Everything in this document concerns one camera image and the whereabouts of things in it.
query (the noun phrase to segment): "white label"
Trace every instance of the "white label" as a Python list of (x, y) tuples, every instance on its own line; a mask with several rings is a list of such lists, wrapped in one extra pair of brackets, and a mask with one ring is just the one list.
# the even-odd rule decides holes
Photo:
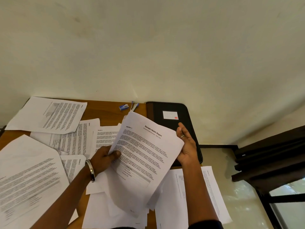
[(163, 111), (163, 119), (178, 120), (178, 113)]

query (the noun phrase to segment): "black folder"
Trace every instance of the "black folder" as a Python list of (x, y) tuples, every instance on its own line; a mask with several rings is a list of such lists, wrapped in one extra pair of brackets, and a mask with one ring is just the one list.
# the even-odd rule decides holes
[[(163, 102), (146, 102), (146, 110), (147, 110), (147, 118), (152, 120), (153, 122), (170, 128), (172, 130), (177, 130), (178, 123), (181, 122), (189, 131), (190, 135), (196, 142), (197, 147), (197, 155), (200, 164), (203, 161), (202, 154), (199, 148), (199, 144), (196, 138), (195, 131), (193, 129), (193, 125), (191, 122), (191, 118), (189, 115), (188, 108), (184, 104), (178, 103), (163, 103)], [(180, 162), (175, 160), (172, 166), (181, 166)]]

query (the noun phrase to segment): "brown tabletop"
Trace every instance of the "brown tabletop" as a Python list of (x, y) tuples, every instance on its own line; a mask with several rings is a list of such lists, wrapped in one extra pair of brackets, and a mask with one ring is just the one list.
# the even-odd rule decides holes
[[(120, 111), (119, 106), (126, 104), (123, 102), (108, 102), (108, 101), (94, 101), (94, 100), (73, 100), (78, 102), (87, 102), (87, 108), (82, 116), (82, 120), (90, 120), (99, 118), (101, 126), (112, 126), (122, 123), (124, 115), (127, 115), (129, 109)], [(139, 104), (135, 110), (136, 113), (139, 113), (146, 117), (146, 104)], [(20, 137), (21, 135), (26, 134), (30, 135), (28, 131), (5, 131), (0, 137), (0, 150), (6, 146), (12, 140)], [(87, 204), (89, 201), (89, 195), (83, 193), (77, 207), (78, 218), (74, 220), (69, 226), (68, 229), (81, 229), (83, 224), (83, 219), (85, 216)], [(147, 229), (156, 229), (156, 215), (154, 211), (149, 211), (147, 215)]]

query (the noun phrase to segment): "person's left hand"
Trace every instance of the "person's left hand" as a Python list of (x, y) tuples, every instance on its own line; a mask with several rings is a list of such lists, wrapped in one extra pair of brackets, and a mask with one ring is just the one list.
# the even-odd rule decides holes
[(90, 159), (95, 176), (106, 170), (113, 160), (116, 160), (121, 156), (120, 151), (114, 151), (108, 156), (107, 154), (110, 150), (110, 147), (111, 145), (100, 147)]

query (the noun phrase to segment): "metal bangle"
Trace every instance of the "metal bangle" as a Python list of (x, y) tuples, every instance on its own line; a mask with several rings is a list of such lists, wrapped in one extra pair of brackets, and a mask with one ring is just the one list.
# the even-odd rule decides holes
[(91, 165), (91, 162), (89, 160), (86, 160), (86, 163), (90, 169), (91, 172), (91, 181), (94, 182), (95, 181), (95, 175), (94, 175), (94, 170), (93, 170), (93, 166)]

